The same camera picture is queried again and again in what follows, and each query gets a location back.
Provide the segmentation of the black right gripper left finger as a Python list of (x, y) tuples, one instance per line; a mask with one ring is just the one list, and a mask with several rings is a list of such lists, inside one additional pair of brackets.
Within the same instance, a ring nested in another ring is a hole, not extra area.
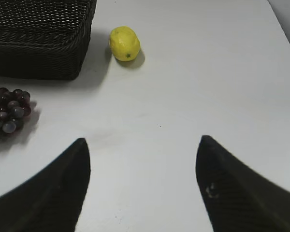
[(0, 196), (0, 232), (73, 232), (90, 180), (84, 138), (35, 176)]

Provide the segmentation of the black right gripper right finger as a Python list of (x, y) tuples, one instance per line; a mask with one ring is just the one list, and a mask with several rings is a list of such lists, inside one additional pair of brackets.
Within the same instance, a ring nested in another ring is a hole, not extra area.
[(290, 192), (209, 135), (201, 137), (195, 173), (215, 232), (290, 232)]

